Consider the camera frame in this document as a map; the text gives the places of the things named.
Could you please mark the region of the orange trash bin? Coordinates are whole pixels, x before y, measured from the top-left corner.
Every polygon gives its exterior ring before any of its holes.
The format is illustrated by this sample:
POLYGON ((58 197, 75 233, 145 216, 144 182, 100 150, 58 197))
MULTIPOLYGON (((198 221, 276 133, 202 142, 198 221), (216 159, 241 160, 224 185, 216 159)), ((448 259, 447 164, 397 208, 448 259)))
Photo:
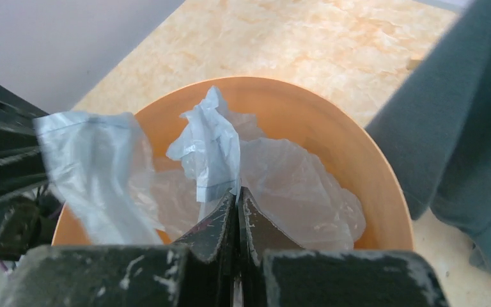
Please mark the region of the orange trash bin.
POLYGON ((213 86, 232 111, 255 114, 268 137, 288 139, 317 155, 340 185, 359 198, 366 229, 357 249, 414 249, 403 192, 379 147, 340 108, 300 86, 262 77, 223 77, 168 93, 136 114, 154 156, 166 153, 187 123, 181 114, 213 86))

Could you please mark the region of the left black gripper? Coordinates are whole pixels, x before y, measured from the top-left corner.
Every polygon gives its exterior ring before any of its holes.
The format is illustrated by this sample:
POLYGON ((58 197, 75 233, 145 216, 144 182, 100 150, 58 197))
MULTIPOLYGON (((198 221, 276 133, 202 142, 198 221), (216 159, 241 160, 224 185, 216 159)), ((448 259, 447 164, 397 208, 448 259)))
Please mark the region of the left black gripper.
POLYGON ((47 112, 0 85, 0 260, 52 242, 63 203, 49 182, 33 120, 47 112), (34 196, 22 193, 39 188, 34 196))

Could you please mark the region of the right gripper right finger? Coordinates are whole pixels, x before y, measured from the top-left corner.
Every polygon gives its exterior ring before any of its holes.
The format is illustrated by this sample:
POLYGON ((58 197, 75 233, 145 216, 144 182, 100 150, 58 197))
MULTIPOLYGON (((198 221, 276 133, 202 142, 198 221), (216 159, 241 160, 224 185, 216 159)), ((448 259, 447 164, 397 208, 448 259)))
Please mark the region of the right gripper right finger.
POLYGON ((398 250, 300 247, 242 188, 237 214, 244 306, 447 306, 431 265, 398 250))

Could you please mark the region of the blue plastic trash bag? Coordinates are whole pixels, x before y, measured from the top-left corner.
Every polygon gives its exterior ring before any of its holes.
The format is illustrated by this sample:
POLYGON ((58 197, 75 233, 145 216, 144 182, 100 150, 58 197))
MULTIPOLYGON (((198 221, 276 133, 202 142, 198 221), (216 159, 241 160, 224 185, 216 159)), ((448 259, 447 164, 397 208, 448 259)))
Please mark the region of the blue plastic trash bag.
POLYGON ((158 160, 130 113, 35 120, 49 180, 92 243, 177 239, 242 187, 305 248, 352 249, 364 233, 361 202, 316 155, 268 138, 255 115, 230 111, 218 88, 182 117, 187 125, 158 160))

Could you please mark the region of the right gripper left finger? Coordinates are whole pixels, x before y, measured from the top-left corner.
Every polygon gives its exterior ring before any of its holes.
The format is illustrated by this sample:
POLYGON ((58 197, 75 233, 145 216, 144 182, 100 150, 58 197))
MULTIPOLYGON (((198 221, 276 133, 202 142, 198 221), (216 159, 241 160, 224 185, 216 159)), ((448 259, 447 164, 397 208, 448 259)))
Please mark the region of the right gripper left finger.
POLYGON ((0 306, 231 306, 235 196, 168 245, 40 246, 0 306))

